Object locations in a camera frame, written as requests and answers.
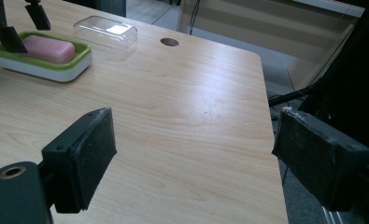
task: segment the soap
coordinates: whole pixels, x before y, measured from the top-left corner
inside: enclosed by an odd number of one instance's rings
[[[50,63],[69,63],[76,56],[76,48],[70,42],[47,38],[40,35],[29,35],[23,40],[28,57]]]

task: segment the grommet hole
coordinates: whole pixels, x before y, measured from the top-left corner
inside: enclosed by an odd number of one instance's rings
[[[24,166],[14,166],[6,169],[3,173],[1,173],[0,177],[2,179],[10,179],[15,176],[21,175],[26,171],[26,167]]]
[[[178,41],[176,41],[175,39],[172,39],[172,38],[162,38],[161,43],[163,43],[163,44],[165,44],[166,46],[169,46],[169,47],[175,47],[175,46],[178,45]]]

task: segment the wooden table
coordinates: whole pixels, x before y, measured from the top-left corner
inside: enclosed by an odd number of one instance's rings
[[[35,29],[25,5],[5,2],[17,32]],[[92,65],[69,83],[0,67],[0,168],[41,162],[79,117],[112,108],[118,154],[89,210],[52,207],[55,223],[287,223],[258,55],[64,1],[42,6],[55,35],[91,15],[138,29],[128,49],[90,43]]]

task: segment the plastic lid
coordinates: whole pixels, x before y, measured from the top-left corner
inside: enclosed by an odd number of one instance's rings
[[[137,29],[120,21],[90,16],[74,24],[74,35],[113,49],[126,49],[137,40]]]

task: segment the foam pad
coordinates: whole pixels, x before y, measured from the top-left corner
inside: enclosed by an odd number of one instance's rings
[[[330,211],[347,211],[356,195],[356,175],[369,161],[369,148],[301,111],[284,107],[274,155]]]

